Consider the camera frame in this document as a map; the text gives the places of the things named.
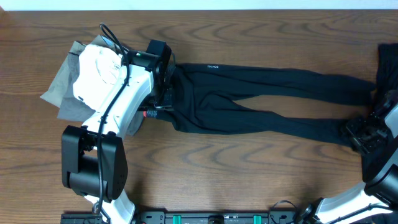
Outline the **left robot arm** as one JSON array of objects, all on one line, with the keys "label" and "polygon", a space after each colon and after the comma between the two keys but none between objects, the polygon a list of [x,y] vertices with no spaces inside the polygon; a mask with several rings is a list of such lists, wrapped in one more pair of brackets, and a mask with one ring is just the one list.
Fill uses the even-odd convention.
[{"label": "left robot arm", "polygon": [[173,53],[160,40],[146,51],[123,52],[120,76],[99,110],[62,134],[62,183],[93,204],[90,213],[64,213],[61,223],[134,223],[124,189],[128,165],[123,139],[138,111],[172,110]]}]

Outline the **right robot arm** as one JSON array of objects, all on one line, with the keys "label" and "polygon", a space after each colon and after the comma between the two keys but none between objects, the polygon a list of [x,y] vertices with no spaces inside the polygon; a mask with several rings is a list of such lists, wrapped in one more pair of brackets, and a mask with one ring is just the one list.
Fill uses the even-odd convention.
[{"label": "right robot arm", "polygon": [[361,155],[362,181],[331,198],[320,198],[295,223],[353,223],[397,211],[397,90],[388,91],[367,117],[343,127]]}]

